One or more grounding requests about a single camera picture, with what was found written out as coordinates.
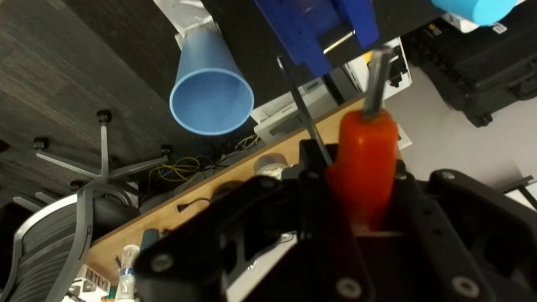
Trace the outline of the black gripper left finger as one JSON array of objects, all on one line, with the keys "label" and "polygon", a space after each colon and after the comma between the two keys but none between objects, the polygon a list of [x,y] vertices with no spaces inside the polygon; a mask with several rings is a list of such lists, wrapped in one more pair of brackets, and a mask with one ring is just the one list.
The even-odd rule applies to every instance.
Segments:
[{"label": "black gripper left finger", "polygon": [[134,261],[141,302],[228,302],[227,290],[284,233],[301,228],[299,181],[255,176],[145,250]]}]

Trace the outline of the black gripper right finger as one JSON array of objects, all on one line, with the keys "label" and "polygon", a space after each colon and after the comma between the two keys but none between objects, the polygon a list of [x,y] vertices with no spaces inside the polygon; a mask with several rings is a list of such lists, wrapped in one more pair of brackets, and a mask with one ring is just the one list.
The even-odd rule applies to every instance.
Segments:
[{"label": "black gripper right finger", "polygon": [[395,177],[433,302],[537,302],[537,213],[457,169]]}]

